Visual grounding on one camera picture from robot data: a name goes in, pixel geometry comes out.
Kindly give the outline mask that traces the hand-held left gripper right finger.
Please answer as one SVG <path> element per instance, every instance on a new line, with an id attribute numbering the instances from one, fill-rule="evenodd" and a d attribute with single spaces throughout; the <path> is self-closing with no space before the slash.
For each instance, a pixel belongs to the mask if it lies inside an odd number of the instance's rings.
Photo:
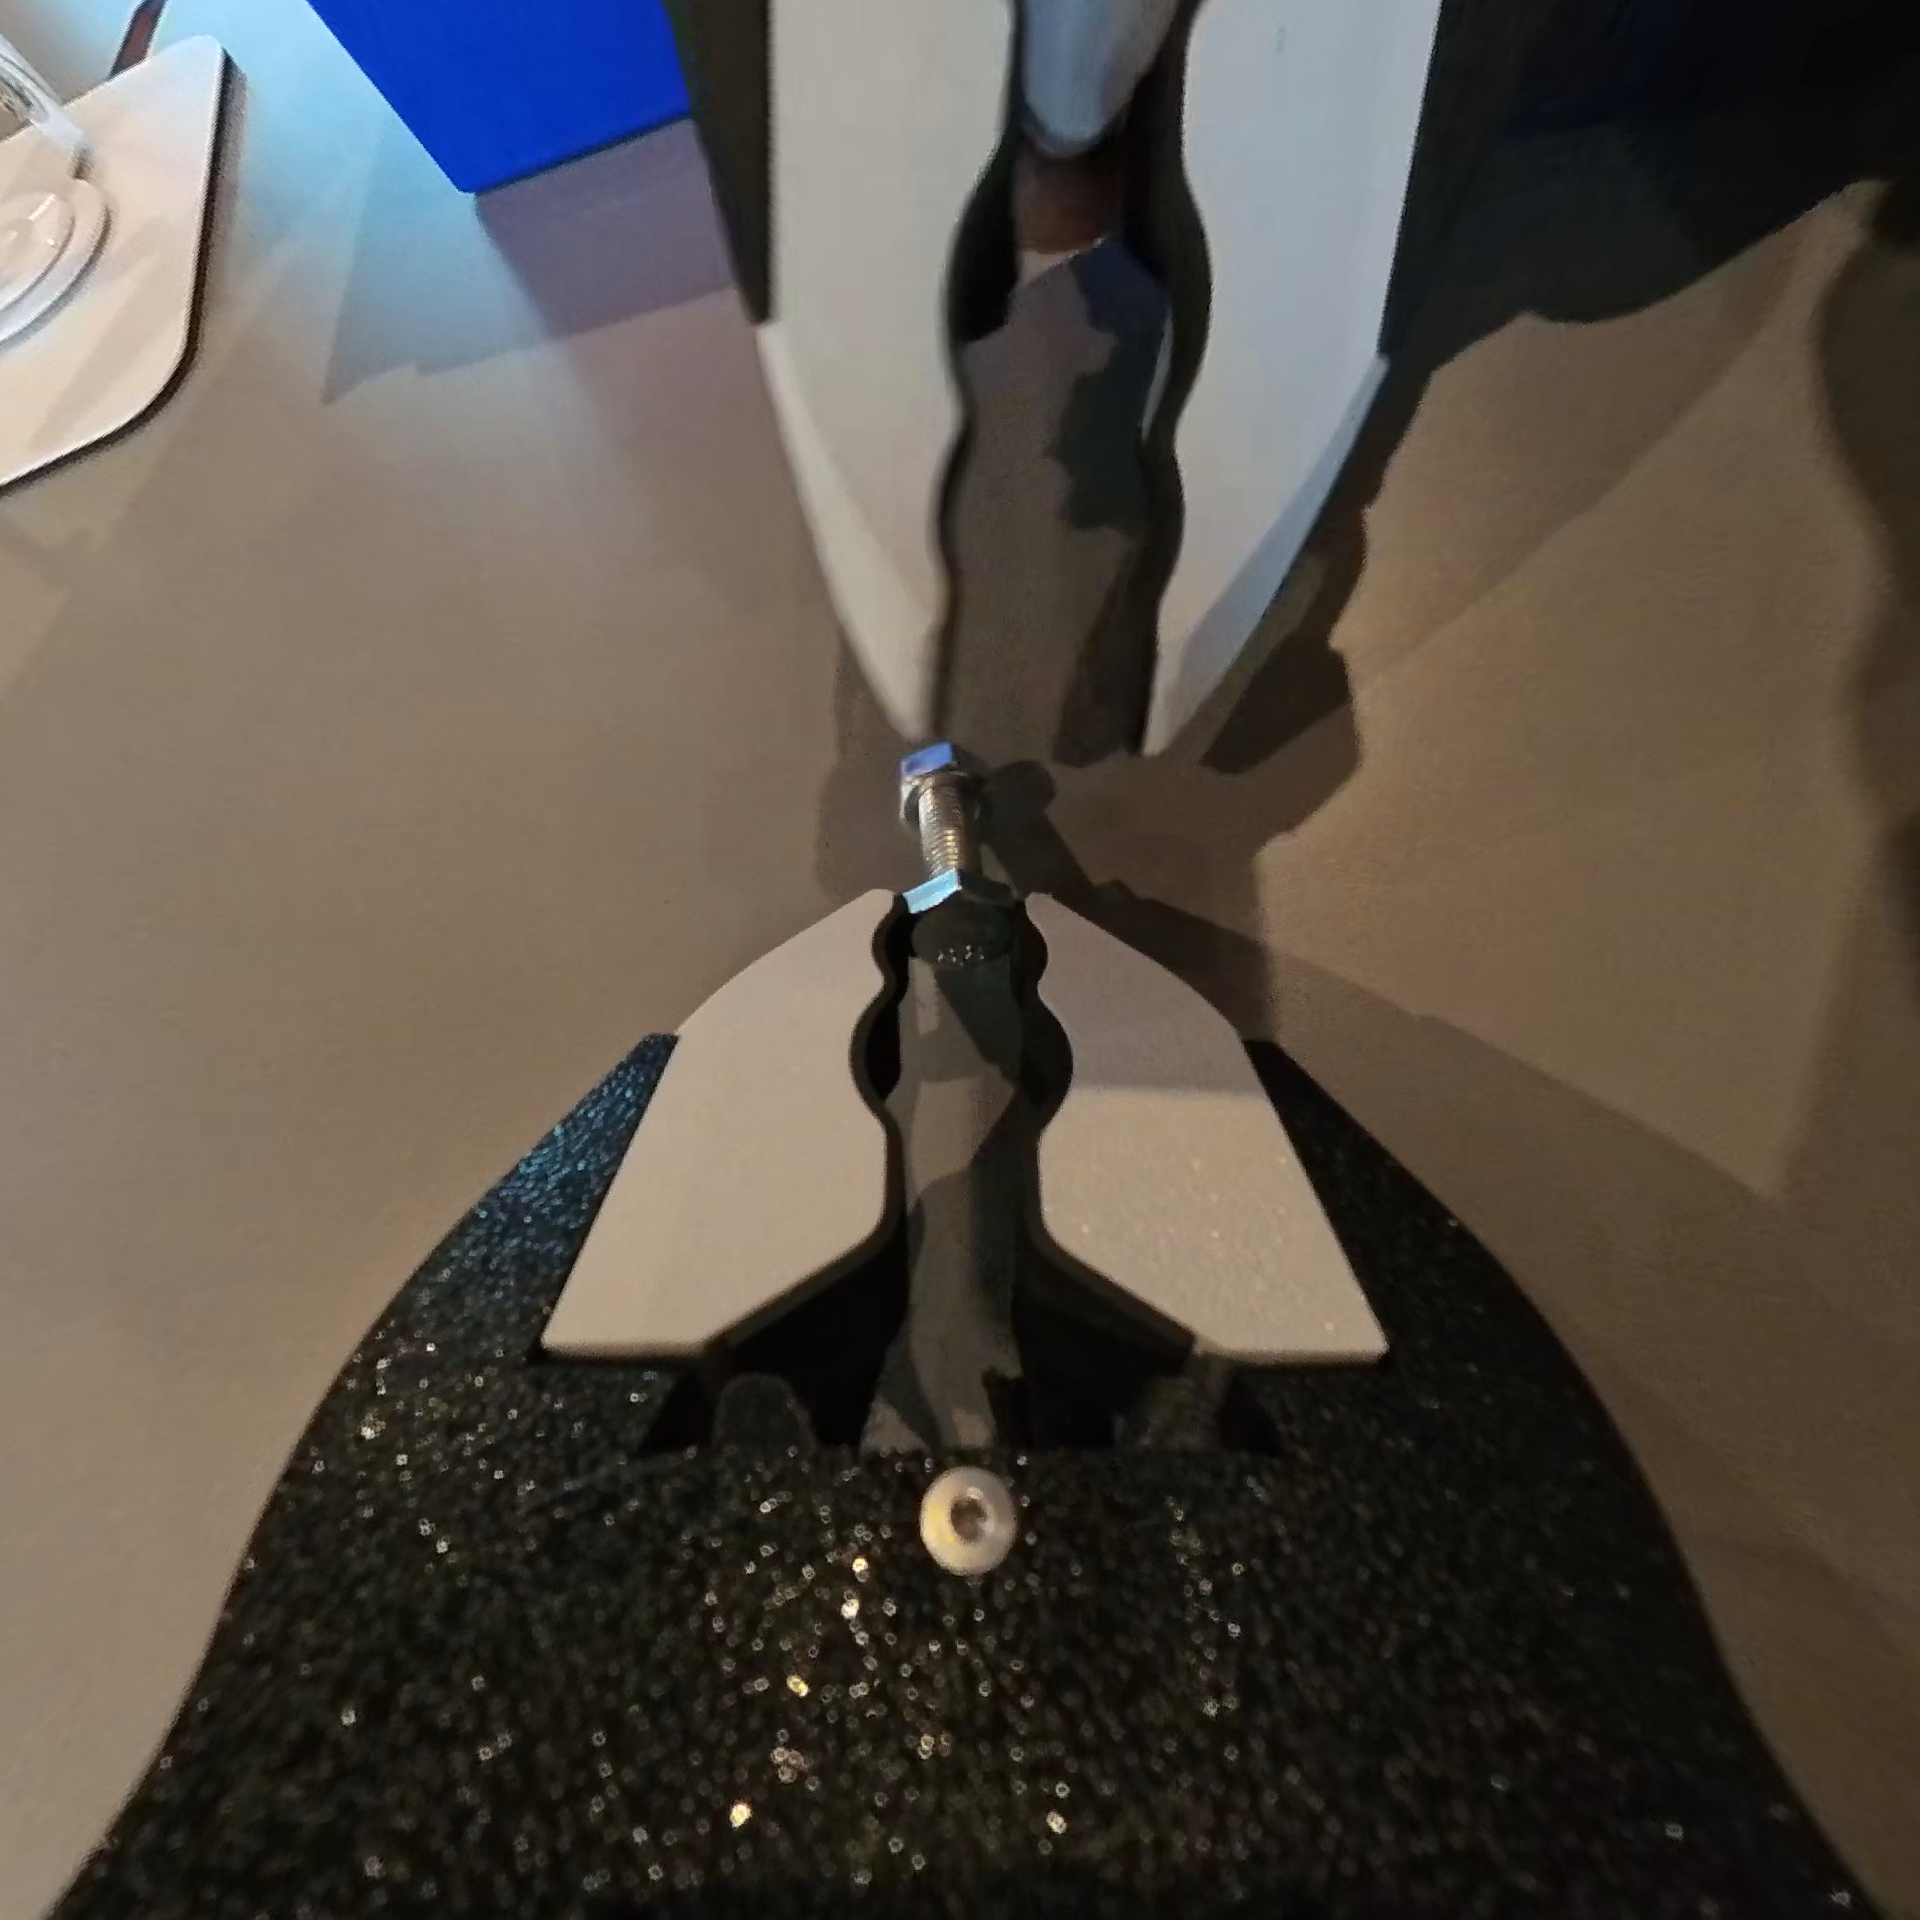
<path id="1" fill-rule="evenodd" d="M 1023 900 L 1068 1078 L 1039 1127 L 1049 1244 L 1192 1354 L 1373 1364 L 1387 1336 L 1237 1029 L 1053 895 Z"/>

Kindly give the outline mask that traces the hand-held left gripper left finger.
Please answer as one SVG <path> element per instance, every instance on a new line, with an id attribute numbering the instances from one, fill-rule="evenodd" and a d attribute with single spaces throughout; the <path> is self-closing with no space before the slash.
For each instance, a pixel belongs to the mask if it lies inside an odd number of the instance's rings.
<path id="1" fill-rule="evenodd" d="M 542 1331 L 552 1360 L 713 1360 L 878 1255 L 899 1152 L 869 1037 L 899 893 L 871 890 L 679 1029 Z"/>

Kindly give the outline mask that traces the clear glass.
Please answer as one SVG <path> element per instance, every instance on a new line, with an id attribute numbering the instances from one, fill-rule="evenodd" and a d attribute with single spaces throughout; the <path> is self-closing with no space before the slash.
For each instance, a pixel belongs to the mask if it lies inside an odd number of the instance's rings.
<path id="1" fill-rule="evenodd" d="M 1 344 L 12 344 L 88 275 L 110 204 L 91 180 L 81 123 L 8 39 L 1 109 Z"/>

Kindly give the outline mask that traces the white tray with clear holder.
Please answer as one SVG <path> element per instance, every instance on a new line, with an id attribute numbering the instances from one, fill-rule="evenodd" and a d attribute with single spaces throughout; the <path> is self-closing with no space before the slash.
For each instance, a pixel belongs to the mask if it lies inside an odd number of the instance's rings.
<path id="1" fill-rule="evenodd" d="M 141 426 L 193 344 L 233 63 L 181 39 L 62 101 L 110 204 L 100 253 L 41 325 L 1 343 L 1 487 Z"/>

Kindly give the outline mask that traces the blue plastic bin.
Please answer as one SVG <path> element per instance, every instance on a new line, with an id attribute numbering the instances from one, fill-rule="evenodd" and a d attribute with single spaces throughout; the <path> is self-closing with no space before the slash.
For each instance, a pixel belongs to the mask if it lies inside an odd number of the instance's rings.
<path id="1" fill-rule="evenodd" d="M 661 3 L 315 3 L 313 13 L 477 196 L 688 115 Z"/>

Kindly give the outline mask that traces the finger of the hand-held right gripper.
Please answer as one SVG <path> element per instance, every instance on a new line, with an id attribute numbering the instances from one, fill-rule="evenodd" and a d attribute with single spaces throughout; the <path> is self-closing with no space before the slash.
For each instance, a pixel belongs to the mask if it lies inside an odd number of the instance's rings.
<path id="1" fill-rule="evenodd" d="M 1231 677 L 1384 374 L 1439 4 L 1209 3 L 1177 54 L 1168 343 L 1147 420 L 1169 484 L 1140 752 Z"/>
<path id="2" fill-rule="evenodd" d="M 765 386 L 832 610 L 899 732 L 937 726 L 953 258 L 1007 130 L 1017 6 L 765 8 Z"/>

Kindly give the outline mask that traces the silver hex bolt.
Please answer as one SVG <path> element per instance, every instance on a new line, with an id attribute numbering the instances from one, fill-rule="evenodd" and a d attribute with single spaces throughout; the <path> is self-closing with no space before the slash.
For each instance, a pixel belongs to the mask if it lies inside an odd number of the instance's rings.
<path id="1" fill-rule="evenodd" d="M 918 792 L 918 819 L 903 820 L 918 840 L 923 877 L 904 895 L 909 950 L 927 966 L 982 968 L 1009 958 L 1020 895 L 987 874 L 975 828 L 979 779 Z"/>

